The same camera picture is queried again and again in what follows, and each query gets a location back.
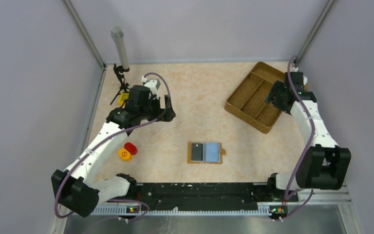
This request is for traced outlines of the yellow leather card holder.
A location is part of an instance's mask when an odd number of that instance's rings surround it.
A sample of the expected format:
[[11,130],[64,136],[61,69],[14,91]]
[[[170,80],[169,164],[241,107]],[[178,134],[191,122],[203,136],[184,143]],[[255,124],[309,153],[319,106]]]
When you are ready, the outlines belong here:
[[[190,160],[190,148],[192,143],[202,143],[204,145],[203,150],[203,161],[191,161]],[[220,142],[188,142],[187,144],[187,162],[189,164],[222,164],[223,156],[225,155],[225,149],[222,147]]]

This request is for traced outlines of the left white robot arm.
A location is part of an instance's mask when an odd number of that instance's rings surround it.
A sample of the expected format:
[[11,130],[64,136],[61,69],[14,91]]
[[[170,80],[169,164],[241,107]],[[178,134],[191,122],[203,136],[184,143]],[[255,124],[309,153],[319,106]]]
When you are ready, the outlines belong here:
[[124,201],[135,199],[137,189],[132,179],[124,175],[95,182],[95,177],[112,152],[126,140],[133,130],[156,121],[170,122],[176,114],[171,106],[171,96],[166,94],[165,108],[152,87],[135,85],[130,89],[124,107],[113,109],[95,139],[87,149],[63,171],[51,176],[55,196],[54,210],[58,218],[65,218],[58,211],[59,205],[81,217],[89,216],[96,206],[112,198]]

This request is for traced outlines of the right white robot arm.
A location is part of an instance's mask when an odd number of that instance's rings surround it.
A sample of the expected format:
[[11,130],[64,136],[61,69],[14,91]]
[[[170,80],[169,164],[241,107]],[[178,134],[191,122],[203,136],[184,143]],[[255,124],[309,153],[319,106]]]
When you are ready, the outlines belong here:
[[293,171],[277,173],[276,182],[266,187],[272,201],[297,189],[339,190],[352,158],[351,151],[331,137],[318,101],[313,92],[305,90],[304,80],[302,72],[286,72],[284,81],[276,81],[265,100],[293,117],[305,142]]

